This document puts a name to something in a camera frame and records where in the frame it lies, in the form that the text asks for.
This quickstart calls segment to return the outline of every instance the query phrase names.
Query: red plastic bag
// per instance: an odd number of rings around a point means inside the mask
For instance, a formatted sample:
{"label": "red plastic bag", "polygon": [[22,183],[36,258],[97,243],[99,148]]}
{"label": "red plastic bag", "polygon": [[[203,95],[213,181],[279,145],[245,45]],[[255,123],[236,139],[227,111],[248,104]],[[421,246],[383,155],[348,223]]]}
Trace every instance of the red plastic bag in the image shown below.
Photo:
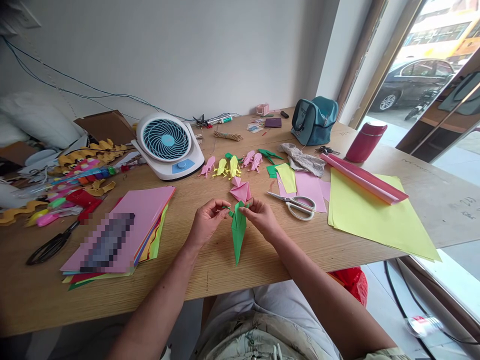
{"label": "red plastic bag", "polygon": [[367,307],[369,284],[367,283],[367,277],[360,266],[332,271],[330,274],[340,280],[345,289],[347,289],[348,292],[364,307]]}

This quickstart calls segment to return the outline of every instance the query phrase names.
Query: car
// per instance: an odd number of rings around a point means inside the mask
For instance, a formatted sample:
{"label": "car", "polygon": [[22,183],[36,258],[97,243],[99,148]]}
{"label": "car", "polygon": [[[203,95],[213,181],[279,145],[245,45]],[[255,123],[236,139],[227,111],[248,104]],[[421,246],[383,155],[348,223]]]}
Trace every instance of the car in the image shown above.
{"label": "car", "polygon": [[396,59],[370,111],[381,113],[393,106],[416,106],[425,90],[439,90],[455,74],[446,60],[436,58]]}

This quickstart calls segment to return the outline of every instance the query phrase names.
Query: white scissors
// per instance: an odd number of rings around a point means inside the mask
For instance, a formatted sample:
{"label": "white scissors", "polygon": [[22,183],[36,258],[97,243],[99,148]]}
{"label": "white scissors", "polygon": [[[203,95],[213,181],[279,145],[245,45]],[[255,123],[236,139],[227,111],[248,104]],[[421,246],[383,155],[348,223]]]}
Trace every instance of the white scissors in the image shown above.
{"label": "white scissors", "polygon": [[[284,201],[286,206],[288,207],[288,210],[291,212],[291,214],[299,220],[310,221],[310,220],[312,220],[312,218],[315,215],[315,210],[317,209],[317,205],[315,204],[315,201],[313,201],[309,197],[305,197],[305,196],[283,197],[283,196],[277,195],[277,194],[275,194],[273,192],[270,192],[270,191],[267,191],[266,193],[272,195],[273,197],[276,197],[277,199],[280,199],[280,200]],[[298,201],[299,199],[304,199],[304,200],[308,201],[310,204],[312,204],[312,206],[305,205],[304,203]],[[297,209],[297,210],[301,211],[302,213],[308,214],[308,217],[298,216],[292,210],[292,208]]]}

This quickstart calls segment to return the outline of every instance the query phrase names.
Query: hand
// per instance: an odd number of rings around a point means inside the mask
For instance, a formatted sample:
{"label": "hand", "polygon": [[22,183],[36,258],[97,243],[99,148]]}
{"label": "hand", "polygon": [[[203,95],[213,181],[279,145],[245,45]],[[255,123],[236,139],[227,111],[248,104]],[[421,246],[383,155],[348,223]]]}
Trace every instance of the hand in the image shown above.
{"label": "hand", "polygon": [[252,198],[249,202],[249,208],[240,207],[239,210],[253,225],[255,225],[265,240],[271,243],[280,235],[285,234],[275,218],[270,205],[256,198]]}
{"label": "hand", "polygon": [[220,199],[212,199],[202,207],[199,207],[195,213],[190,233],[186,238],[185,244],[189,244],[199,249],[205,245],[223,219],[229,217],[229,209],[222,208],[231,206],[229,202]]}

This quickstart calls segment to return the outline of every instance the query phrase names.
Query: white fan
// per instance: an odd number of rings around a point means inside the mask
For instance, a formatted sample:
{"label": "white fan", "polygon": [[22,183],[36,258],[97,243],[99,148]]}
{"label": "white fan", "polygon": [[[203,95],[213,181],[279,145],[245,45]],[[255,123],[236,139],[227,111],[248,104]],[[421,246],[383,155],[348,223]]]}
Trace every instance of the white fan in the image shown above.
{"label": "white fan", "polygon": [[143,117],[136,128],[133,146],[155,174],[164,181],[183,179],[205,163],[190,124],[157,112]]}

